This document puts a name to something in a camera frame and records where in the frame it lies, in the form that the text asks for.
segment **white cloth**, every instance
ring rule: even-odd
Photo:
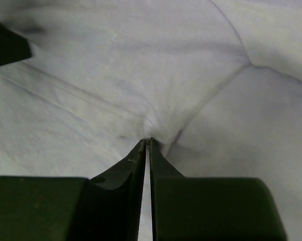
[[[155,137],[185,175],[260,177],[302,240],[302,1],[0,0],[0,20],[35,54],[0,68],[0,174],[92,177]]]

